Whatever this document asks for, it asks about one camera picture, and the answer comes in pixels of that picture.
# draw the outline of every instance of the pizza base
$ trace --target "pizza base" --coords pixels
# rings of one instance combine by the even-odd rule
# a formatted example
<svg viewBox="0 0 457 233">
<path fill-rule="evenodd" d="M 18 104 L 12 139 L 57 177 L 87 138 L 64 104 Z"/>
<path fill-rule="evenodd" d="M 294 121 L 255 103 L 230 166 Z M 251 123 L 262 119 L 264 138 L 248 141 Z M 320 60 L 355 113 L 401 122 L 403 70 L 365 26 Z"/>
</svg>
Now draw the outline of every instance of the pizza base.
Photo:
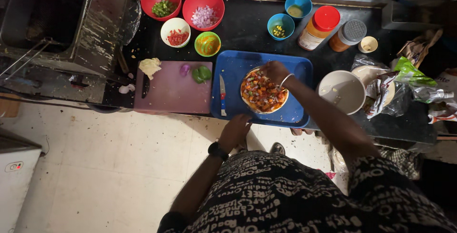
<svg viewBox="0 0 457 233">
<path fill-rule="evenodd" d="M 249 102 L 249 100 L 246 100 L 244 97 L 243 97 L 243 83 L 244 81 L 248 78 L 249 74 L 251 74 L 252 72 L 256 72 L 258 70 L 260 70 L 260 67 L 255 67 L 253 69 L 251 69 L 247 74 L 246 76 L 243 78 L 243 81 L 241 82 L 241 86 L 239 88 L 239 91 L 240 91 L 240 95 L 241 95 L 241 99 L 243 99 L 243 101 L 248 105 L 249 109 L 255 113 L 258 113 L 258 114 L 269 114 L 269 113 L 274 113 L 276 112 L 277 110 L 279 110 L 281 107 L 284 106 L 284 104 L 287 102 L 287 99 L 289 98 L 289 90 L 286 90 L 284 92 L 284 101 L 281 105 L 279 105 L 278 107 L 272 109 L 270 112 L 262 112 L 260 109 L 257 108 L 257 106 L 254 104 L 254 103 L 251 103 Z"/>
</svg>

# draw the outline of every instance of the red lid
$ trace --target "red lid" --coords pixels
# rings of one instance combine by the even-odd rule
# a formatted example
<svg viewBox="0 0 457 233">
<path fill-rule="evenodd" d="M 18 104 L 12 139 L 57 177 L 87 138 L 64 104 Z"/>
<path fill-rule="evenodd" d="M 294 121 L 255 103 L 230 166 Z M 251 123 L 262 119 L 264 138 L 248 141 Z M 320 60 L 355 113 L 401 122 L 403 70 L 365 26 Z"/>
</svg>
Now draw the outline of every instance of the red lid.
<svg viewBox="0 0 457 233">
<path fill-rule="evenodd" d="M 332 31 L 340 23 L 340 13 L 333 6 L 322 6 L 313 15 L 313 26 L 318 31 Z"/>
</svg>

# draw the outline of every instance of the person's hand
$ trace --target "person's hand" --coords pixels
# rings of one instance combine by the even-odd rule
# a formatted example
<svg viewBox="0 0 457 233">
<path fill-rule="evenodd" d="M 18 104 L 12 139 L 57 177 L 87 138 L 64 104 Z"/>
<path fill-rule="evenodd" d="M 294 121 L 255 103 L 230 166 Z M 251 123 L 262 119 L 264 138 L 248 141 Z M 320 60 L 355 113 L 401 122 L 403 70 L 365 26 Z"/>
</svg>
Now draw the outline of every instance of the person's hand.
<svg viewBox="0 0 457 233">
<path fill-rule="evenodd" d="M 260 70 L 266 73 L 266 77 L 270 78 L 271 81 L 277 85 L 280 85 L 281 82 L 283 82 L 283 80 L 290 74 L 289 70 L 282 62 L 279 61 L 269 61 L 267 64 L 262 66 Z"/>
<path fill-rule="evenodd" d="M 238 114 L 225 125 L 218 141 L 224 152 L 230 153 L 237 144 L 243 142 L 252 125 L 252 123 L 246 125 L 250 119 L 251 116 L 247 114 Z"/>
</svg>

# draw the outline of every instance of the person's arm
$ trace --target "person's arm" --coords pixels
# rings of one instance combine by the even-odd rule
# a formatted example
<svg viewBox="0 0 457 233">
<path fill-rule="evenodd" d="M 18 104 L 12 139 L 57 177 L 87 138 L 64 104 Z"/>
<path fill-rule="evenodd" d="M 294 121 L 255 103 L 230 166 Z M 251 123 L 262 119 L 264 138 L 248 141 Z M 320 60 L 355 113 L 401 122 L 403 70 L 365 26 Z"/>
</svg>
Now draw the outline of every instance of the person's arm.
<svg viewBox="0 0 457 233">
<path fill-rule="evenodd" d="M 227 154 L 241 143 L 249 132 L 252 123 L 246 125 L 251 119 L 248 115 L 240 114 L 232 118 L 225 125 L 219 138 L 222 150 Z M 181 214 L 189 222 L 197 212 L 198 207 L 206 197 L 214 179 L 222 165 L 222 159 L 209 155 L 194 172 L 189 181 L 184 185 L 171 205 L 170 212 Z"/>
<path fill-rule="evenodd" d="M 290 74 L 279 61 L 268 62 L 262 70 L 278 85 Z M 371 139 L 353 119 L 294 76 L 287 78 L 283 87 L 300 102 L 348 165 L 357 157 L 381 156 Z"/>
</svg>

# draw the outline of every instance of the purple cutting board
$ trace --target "purple cutting board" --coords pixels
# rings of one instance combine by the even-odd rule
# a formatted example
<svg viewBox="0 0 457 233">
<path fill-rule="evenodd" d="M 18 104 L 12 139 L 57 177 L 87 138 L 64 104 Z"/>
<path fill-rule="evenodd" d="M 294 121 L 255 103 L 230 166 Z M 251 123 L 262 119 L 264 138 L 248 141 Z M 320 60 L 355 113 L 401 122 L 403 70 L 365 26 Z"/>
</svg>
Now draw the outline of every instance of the purple cutting board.
<svg viewBox="0 0 457 233">
<path fill-rule="evenodd" d="M 191 70 L 183 77 L 179 69 L 189 64 Z M 192 70 L 207 66 L 213 71 L 211 62 L 203 61 L 162 61 L 158 72 L 150 81 L 149 92 L 141 98 L 144 73 L 138 69 L 135 90 L 134 111 L 140 113 L 210 113 L 211 80 L 197 84 L 192 79 Z"/>
</svg>

